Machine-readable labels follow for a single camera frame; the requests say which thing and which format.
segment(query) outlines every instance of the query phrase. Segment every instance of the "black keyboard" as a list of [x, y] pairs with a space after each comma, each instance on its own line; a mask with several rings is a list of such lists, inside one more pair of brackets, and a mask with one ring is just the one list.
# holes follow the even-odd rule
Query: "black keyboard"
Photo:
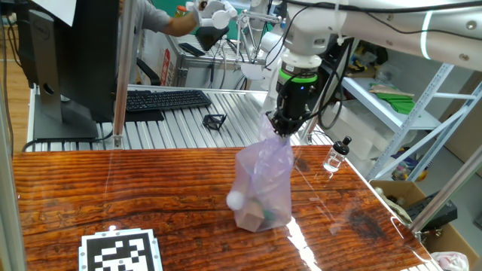
[[181, 90], [154, 92], [128, 91], [127, 107], [129, 112], [148, 110], [169, 110], [211, 105], [209, 98], [200, 90]]

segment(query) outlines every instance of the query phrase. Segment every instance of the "purple plastic bag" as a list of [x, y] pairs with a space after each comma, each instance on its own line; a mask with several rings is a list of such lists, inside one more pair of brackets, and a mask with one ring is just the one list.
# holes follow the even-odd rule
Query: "purple plastic bag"
[[252, 232], [291, 221], [293, 151], [289, 139], [275, 134], [267, 116], [262, 116], [261, 142], [236, 155], [236, 180], [227, 195], [236, 225]]

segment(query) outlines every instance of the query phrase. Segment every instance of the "green ring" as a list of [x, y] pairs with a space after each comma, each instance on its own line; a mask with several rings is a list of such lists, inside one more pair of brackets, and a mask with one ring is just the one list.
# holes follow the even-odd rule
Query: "green ring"
[[[283, 78], [283, 79], [286, 79], [286, 80], [289, 80], [292, 75], [287, 75], [283, 70], [279, 70], [279, 75]], [[314, 81], [318, 80], [318, 75], [315, 75], [311, 78], [293, 78], [291, 80], [291, 82], [295, 82], [295, 83], [312, 83]]]

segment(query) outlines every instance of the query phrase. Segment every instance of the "green cloth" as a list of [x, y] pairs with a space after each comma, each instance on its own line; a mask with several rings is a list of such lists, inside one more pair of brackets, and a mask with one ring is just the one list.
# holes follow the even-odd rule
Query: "green cloth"
[[409, 96], [387, 93], [376, 93], [376, 95], [378, 99], [387, 101], [392, 108], [400, 114], [409, 114], [415, 106], [415, 102], [413, 102], [412, 97]]

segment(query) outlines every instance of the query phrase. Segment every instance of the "black bottle cap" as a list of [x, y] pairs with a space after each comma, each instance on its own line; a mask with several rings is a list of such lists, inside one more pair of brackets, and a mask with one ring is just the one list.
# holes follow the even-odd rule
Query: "black bottle cap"
[[347, 155], [349, 153], [348, 144], [352, 141], [352, 138], [346, 136], [343, 142], [335, 142], [333, 144], [333, 149], [337, 151], [337, 153], [341, 155]]

